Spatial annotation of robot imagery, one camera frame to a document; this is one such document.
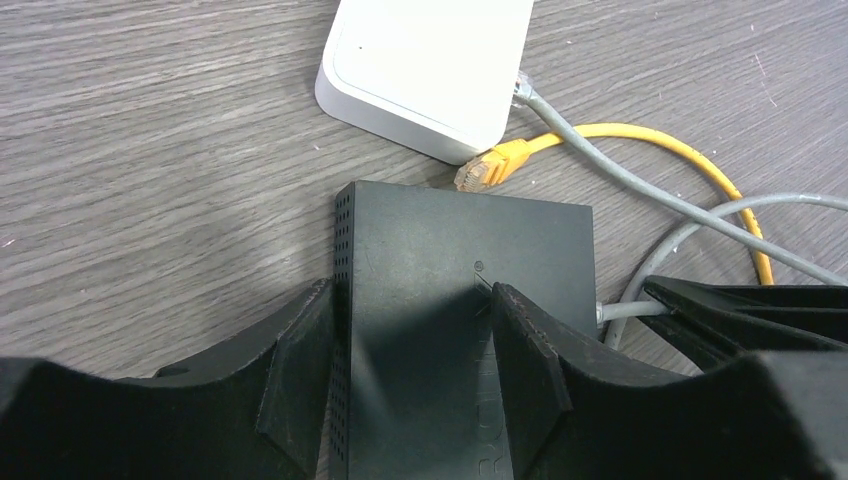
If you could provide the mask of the white network switch box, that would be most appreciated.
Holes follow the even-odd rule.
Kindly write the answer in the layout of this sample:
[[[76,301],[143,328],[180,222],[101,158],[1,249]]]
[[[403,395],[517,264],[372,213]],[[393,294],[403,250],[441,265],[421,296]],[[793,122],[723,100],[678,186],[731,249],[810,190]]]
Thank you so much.
[[[451,165],[503,137],[533,4],[344,0],[315,82],[328,115]]]

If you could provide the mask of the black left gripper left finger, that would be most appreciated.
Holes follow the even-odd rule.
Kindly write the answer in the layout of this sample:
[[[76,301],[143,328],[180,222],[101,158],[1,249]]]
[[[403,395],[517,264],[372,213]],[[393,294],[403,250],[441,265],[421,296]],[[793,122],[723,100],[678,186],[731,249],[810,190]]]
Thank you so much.
[[[150,378],[1,361],[5,479],[311,479],[334,346],[333,286]]]

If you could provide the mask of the dark grey foam pad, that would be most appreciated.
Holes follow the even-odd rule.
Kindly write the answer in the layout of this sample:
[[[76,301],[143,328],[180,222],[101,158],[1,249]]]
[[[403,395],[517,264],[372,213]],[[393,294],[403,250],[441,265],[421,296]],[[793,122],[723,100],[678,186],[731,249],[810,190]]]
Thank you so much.
[[[373,181],[334,204],[330,477],[511,478],[490,289],[594,335],[591,208]]]

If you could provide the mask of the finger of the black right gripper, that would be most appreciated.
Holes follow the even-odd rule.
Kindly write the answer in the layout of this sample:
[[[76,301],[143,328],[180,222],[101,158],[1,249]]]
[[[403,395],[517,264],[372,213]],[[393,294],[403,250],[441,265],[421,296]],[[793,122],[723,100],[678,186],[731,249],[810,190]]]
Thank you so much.
[[[778,312],[799,317],[847,316],[847,288],[833,285],[713,285],[652,275],[643,291],[671,312],[691,317],[748,315],[765,318]]]
[[[847,311],[836,308],[744,308],[682,311],[640,320],[703,371],[755,351],[845,351]]]

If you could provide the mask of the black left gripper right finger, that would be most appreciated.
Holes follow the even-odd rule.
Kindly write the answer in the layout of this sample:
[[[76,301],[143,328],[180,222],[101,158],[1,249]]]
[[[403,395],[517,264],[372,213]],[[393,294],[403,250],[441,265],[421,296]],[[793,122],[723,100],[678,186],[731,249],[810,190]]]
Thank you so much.
[[[847,349],[755,351],[697,376],[631,359],[496,284],[518,479],[843,479]]]

